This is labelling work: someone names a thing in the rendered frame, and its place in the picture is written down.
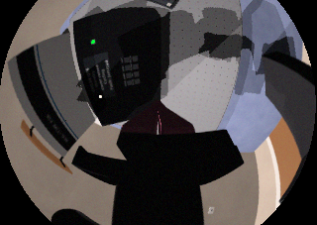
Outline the black and white benchtop lab instrument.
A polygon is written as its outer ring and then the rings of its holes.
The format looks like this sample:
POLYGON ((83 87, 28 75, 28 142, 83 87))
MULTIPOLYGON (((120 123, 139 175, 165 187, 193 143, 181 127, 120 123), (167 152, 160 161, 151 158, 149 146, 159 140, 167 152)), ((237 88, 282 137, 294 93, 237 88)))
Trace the black and white benchtop lab instrument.
POLYGON ((64 157, 93 123, 129 121, 160 100, 161 16, 90 15, 7 62, 23 110, 64 157))

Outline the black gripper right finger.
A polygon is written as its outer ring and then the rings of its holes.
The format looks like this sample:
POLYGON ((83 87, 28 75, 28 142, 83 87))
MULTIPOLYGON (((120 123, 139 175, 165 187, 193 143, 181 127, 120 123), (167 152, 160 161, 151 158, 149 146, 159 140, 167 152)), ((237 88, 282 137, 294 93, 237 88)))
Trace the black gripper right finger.
POLYGON ((176 113, 166 108, 158 100, 158 134, 195 133, 193 125, 176 113))

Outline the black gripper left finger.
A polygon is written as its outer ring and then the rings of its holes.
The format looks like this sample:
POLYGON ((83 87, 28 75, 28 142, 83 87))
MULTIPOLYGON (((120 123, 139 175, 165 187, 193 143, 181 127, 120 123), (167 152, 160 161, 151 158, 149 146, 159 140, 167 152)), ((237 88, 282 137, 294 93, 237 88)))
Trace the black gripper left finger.
POLYGON ((148 109, 122 125, 120 134, 128 133, 151 133, 158 132, 158 101, 156 100, 148 109))

